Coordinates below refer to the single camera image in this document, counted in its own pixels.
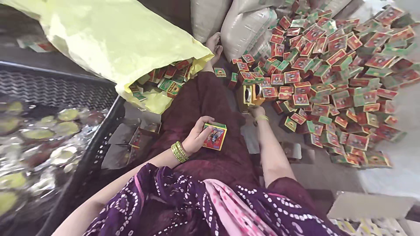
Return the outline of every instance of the woman's right hand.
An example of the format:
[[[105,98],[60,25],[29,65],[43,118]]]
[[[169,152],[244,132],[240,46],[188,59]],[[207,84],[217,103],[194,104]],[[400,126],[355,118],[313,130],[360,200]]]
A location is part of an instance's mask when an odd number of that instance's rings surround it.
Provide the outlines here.
[[[251,113],[251,115],[256,118],[260,115],[265,115],[265,109],[260,106],[252,106],[249,107],[248,111]]]
[[[204,141],[213,131],[213,126],[208,126],[205,130],[203,130],[204,123],[208,123],[210,121],[214,121],[214,118],[210,116],[200,117],[188,137],[182,142],[182,147],[184,148],[187,156],[191,156],[193,153],[200,150]]]

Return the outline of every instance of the maroon kurta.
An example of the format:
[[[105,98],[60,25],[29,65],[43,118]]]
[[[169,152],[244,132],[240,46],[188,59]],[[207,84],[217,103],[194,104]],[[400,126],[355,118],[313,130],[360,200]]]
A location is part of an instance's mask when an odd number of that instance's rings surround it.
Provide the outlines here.
[[[162,114],[162,136],[152,146],[149,159],[169,149],[176,141],[183,141],[196,121],[201,116],[211,116],[216,122],[227,126],[227,133],[221,151],[201,148],[189,160],[178,165],[174,171],[196,179],[217,179],[231,188],[235,185],[248,188],[259,186],[258,176],[251,163],[250,154],[240,132],[245,123],[244,117],[237,111],[232,112],[224,92],[221,79],[213,72],[199,72],[181,88],[172,105]],[[287,196],[297,204],[315,210],[312,199],[306,190],[295,180],[279,178],[269,186],[269,190]],[[167,225],[174,216],[175,209],[158,200],[150,200],[144,206],[139,226],[141,235],[150,235],[157,228]],[[328,222],[318,212],[320,218]],[[174,235],[207,235],[205,221],[180,227]]]

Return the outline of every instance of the black plastic crate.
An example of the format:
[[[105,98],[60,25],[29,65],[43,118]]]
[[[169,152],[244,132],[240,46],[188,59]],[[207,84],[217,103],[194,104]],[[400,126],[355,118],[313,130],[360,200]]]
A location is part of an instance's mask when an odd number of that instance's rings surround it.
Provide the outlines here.
[[[14,63],[0,62],[0,93],[51,107],[87,107],[108,109],[109,113],[88,145],[73,176],[54,203],[52,212],[37,220],[31,228],[16,223],[9,235],[51,235],[62,221],[86,198],[92,180],[100,175],[102,160],[108,151],[107,140],[122,122],[125,100],[115,91],[115,83],[94,76],[68,74],[32,68]]]

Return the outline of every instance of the woman's foot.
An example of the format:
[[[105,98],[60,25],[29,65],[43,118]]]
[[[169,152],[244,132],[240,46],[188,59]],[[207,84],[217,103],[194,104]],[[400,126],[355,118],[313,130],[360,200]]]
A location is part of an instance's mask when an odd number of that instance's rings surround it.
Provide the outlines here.
[[[202,71],[213,71],[213,65],[220,59],[220,55],[223,52],[223,47],[217,45],[220,41],[220,32],[215,33],[206,42],[206,47],[214,54],[214,57],[210,59],[204,66]]]

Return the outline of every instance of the yellow bangle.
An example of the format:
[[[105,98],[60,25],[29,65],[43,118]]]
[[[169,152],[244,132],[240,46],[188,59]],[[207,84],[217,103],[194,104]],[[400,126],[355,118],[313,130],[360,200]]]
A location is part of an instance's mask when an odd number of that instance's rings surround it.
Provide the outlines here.
[[[266,115],[259,115],[259,116],[255,117],[254,125],[257,126],[258,125],[257,121],[261,121],[261,120],[269,121],[269,119]]]
[[[188,156],[186,155],[179,141],[176,141],[176,143],[172,144],[171,150],[173,152],[173,155],[179,162],[184,163],[188,160]]]
[[[269,119],[266,115],[259,115],[259,116],[255,117],[255,121],[260,121],[260,120],[268,121]]]

